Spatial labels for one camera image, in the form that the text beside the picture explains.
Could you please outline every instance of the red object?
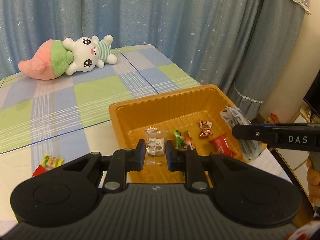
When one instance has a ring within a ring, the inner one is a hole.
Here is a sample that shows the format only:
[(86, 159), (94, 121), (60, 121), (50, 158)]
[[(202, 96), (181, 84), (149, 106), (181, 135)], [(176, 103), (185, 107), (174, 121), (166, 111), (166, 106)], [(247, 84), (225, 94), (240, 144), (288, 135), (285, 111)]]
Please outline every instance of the red object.
[(38, 168), (36, 168), (35, 172), (32, 174), (32, 177), (38, 176), (42, 173), (45, 173), (47, 170), (42, 167), (41, 165), (38, 166)]
[(273, 123), (280, 123), (278, 117), (274, 113), (271, 113), (270, 117), (271, 117)]
[(228, 146), (227, 140), (226, 140), (226, 136), (227, 136), (227, 134), (224, 133), (224, 134), (218, 136), (217, 138), (209, 140), (208, 142), (215, 145), (215, 147), (217, 148), (219, 153), (222, 153), (226, 156), (234, 157), (236, 154), (229, 149), (229, 146)]

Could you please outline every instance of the stuffed toy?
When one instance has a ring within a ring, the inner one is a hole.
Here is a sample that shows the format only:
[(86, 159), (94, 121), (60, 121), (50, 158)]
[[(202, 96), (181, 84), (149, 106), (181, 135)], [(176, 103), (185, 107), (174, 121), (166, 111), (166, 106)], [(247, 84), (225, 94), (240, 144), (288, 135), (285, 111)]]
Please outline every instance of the stuffed toy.
[(61, 76), (73, 61), (73, 54), (62, 41), (48, 40), (43, 43), (33, 58), (18, 64), (21, 72), (35, 79), (54, 79)]
[(73, 62), (66, 69), (68, 75), (76, 71), (90, 71), (96, 65), (99, 68), (104, 67), (104, 63), (115, 64), (117, 57), (111, 53), (111, 43), (113, 37), (107, 35), (102, 41), (97, 36), (92, 38), (82, 37), (77, 41), (66, 38), (63, 46), (73, 53)]

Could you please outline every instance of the plush bunny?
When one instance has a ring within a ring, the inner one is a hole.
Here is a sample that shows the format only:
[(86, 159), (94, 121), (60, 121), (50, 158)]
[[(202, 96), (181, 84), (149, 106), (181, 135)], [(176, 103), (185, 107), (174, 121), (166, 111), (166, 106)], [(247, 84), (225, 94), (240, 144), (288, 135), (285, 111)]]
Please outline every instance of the plush bunny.
[(115, 64), (117, 57), (111, 53), (111, 43), (113, 37), (107, 35), (102, 41), (97, 36), (92, 38), (82, 37), (77, 41), (66, 38), (63, 46), (73, 53), (73, 62), (66, 69), (68, 75), (76, 71), (90, 71), (95, 65), (104, 67), (104, 63)]

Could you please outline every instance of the red candy wrapper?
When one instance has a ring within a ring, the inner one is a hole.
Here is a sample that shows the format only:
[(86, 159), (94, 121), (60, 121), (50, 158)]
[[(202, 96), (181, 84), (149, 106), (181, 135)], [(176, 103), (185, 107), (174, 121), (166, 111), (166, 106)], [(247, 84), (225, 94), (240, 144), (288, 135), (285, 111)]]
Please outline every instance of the red candy wrapper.
[(309, 240), (319, 239), (320, 221), (313, 220), (303, 227), (298, 228), (295, 232), (290, 233), (285, 240)]
[(217, 138), (209, 140), (208, 142), (213, 144), (217, 148), (219, 153), (222, 153), (226, 156), (234, 157), (234, 156), (236, 156), (236, 154), (229, 149), (229, 146), (228, 146), (228, 143), (226, 140), (226, 136), (227, 136), (227, 134), (224, 133), (224, 134), (218, 136)]
[(199, 120), (200, 123), (200, 137), (207, 137), (212, 134), (212, 122)]
[(38, 166), (38, 168), (36, 168), (35, 172), (32, 174), (32, 177), (38, 176), (42, 173), (45, 173), (47, 170), (42, 167), (41, 165)]

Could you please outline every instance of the striped shirt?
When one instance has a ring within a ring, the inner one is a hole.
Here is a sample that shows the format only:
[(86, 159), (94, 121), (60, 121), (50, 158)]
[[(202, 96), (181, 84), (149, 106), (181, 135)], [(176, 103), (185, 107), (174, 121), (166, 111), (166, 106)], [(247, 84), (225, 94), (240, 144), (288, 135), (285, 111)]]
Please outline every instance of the striped shirt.
[(111, 54), (111, 47), (105, 44), (103, 41), (98, 42), (99, 59), (103, 62), (107, 61), (108, 56)]

